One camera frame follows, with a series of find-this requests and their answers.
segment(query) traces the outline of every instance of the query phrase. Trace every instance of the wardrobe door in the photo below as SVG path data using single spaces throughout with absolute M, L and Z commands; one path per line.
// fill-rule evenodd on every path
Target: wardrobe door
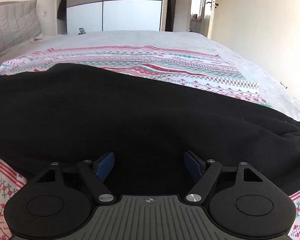
M 102 0 L 67 0 L 67 31 L 78 34 L 102 31 Z
M 103 30 L 160 30 L 162 0 L 103 0 Z

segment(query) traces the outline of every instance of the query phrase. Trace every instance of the metal screw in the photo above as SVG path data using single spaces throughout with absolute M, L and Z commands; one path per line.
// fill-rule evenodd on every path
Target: metal screw
M 102 202 L 109 202 L 112 201 L 114 199 L 114 196 L 112 196 L 111 194 L 102 194 L 99 196 L 99 200 Z
M 190 202 L 198 202 L 201 200 L 201 196 L 197 194 L 189 194 L 188 196 L 186 196 L 186 199 Z

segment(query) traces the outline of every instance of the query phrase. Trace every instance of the bed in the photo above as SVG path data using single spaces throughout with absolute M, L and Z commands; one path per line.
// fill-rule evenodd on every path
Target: bed
M 0 75 L 46 71 L 56 63 L 80 63 L 176 83 L 274 108 L 300 121 L 300 102 L 257 65 L 197 33 L 114 31 L 31 39 L 0 50 Z M 0 159 L 0 240 L 11 236 L 3 218 L 7 200 L 26 179 Z M 289 233 L 300 239 L 300 191 Z

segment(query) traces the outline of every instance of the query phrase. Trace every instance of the gray ribbed plate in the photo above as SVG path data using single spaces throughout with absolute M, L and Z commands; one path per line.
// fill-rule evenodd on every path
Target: gray ribbed plate
M 217 228 L 201 207 L 181 203 L 177 196 L 123 196 L 97 208 L 91 220 L 60 240 L 235 240 Z M 289 240 L 280 236 L 276 240 Z

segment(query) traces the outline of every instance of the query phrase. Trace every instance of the blue gripper pad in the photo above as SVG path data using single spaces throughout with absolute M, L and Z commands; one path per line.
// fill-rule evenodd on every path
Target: blue gripper pad
M 114 167 L 114 153 L 109 153 L 98 163 L 96 176 L 104 182 Z
M 197 162 L 188 152 L 183 156 L 184 165 L 192 179 L 197 182 L 202 174 L 200 163 Z

